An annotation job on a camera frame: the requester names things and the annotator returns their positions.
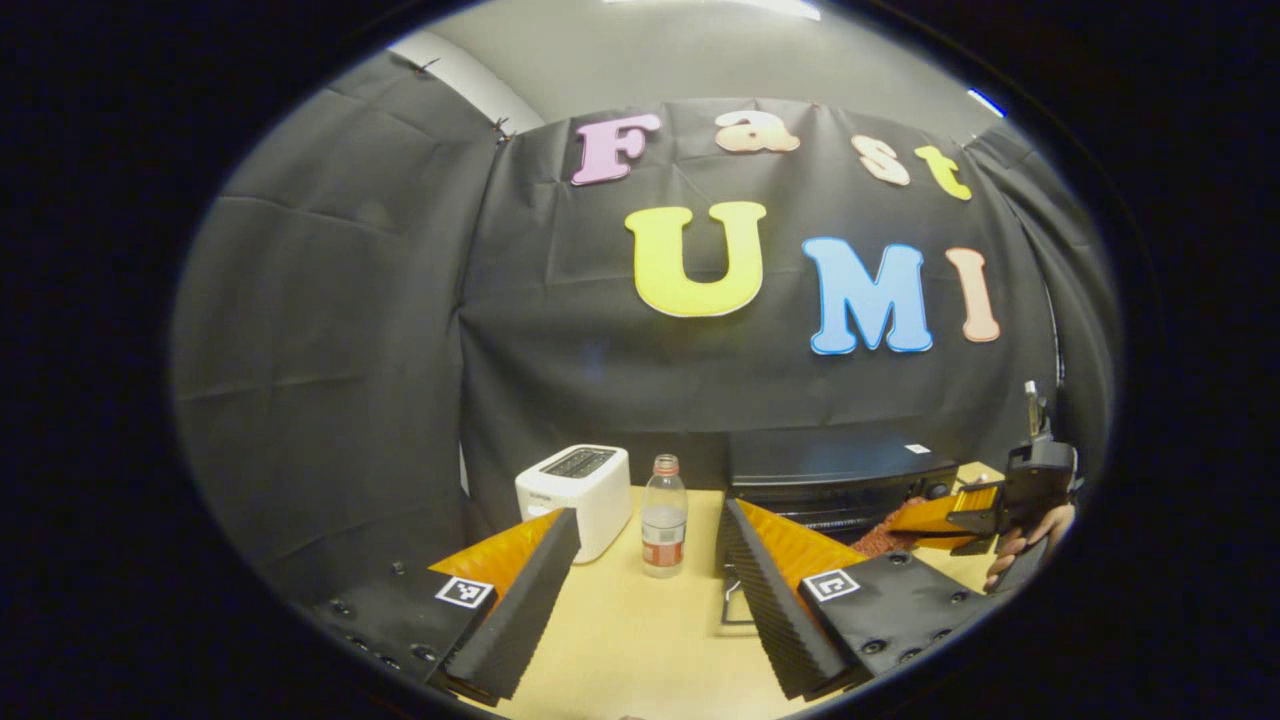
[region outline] screw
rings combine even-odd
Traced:
[[[425,644],[411,644],[408,646],[408,651],[422,662],[435,662],[435,651]]]

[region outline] toaster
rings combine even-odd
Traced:
[[[573,562],[599,557],[631,519],[631,468],[627,451],[575,445],[516,475],[521,521],[557,507],[577,512],[581,547]]]

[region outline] human hand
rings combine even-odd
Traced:
[[[983,585],[983,589],[989,591],[996,584],[1000,574],[1014,564],[1014,559],[1028,547],[1039,542],[1046,534],[1048,536],[1048,547],[1044,548],[1044,552],[1052,552],[1057,541],[1062,539],[1062,536],[1066,534],[1068,528],[1071,527],[1074,520],[1075,507],[1071,505],[1060,505],[1046,512],[1041,524],[1025,538],[1023,537],[1021,528],[1014,528],[1005,533],[1005,537],[1000,541],[1000,547],[996,550],[996,561],[987,570],[987,583]]]

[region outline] bottle cap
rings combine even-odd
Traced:
[[[675,455],[659,455],[653,459],[653,474],[669,477],[680,473],[680,461]]]

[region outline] bottle label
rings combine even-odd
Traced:
[[[658,528],[645,523],[640,528],[645,562],[669,568],[685,559],[685,523],[675,528]]]

